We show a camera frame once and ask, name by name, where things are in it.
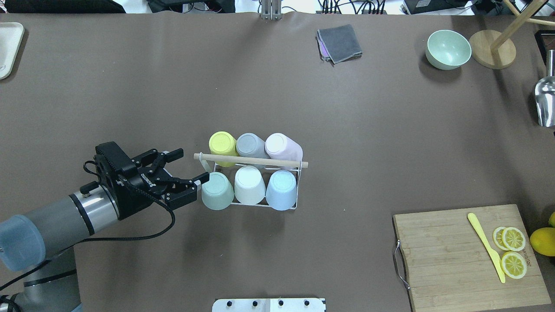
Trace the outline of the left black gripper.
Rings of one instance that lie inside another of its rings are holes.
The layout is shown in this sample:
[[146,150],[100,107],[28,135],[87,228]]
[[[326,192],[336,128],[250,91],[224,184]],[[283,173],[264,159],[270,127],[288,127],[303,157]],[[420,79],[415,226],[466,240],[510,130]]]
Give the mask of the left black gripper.
[[209,181],[204,172],[192,179],[175,178],[163,172],[167,163],[184,156],[178,148],[171,152],[148,150],[129,157],[115,142],[105,142],[95,148],[95,162],[101,184],[112,195],[118,219],[125,219],[161,200],[173,211],[197,200],[200,186]]

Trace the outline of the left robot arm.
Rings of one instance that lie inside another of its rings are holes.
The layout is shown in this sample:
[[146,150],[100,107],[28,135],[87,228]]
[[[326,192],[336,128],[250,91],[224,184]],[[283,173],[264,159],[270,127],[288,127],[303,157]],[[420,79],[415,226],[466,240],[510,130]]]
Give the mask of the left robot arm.
[[180,179],[165,170],[183,150],[127,156],[115,142],[99,144],[91,164],[97,180],[67,197],[1,223],[1,260],[21,271],[24,290],[1,296],[3,312],[81,312],[74,246],[102,241],[95,233],[159,204],[169,212],[196,201],[203,172]]

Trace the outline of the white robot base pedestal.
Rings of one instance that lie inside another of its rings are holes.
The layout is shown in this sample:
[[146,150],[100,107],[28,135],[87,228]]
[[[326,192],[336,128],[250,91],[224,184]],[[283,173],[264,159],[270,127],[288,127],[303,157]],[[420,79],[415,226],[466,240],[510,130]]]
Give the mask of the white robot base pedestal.
[[321,298],[217,299],[212,312],[326,312]]

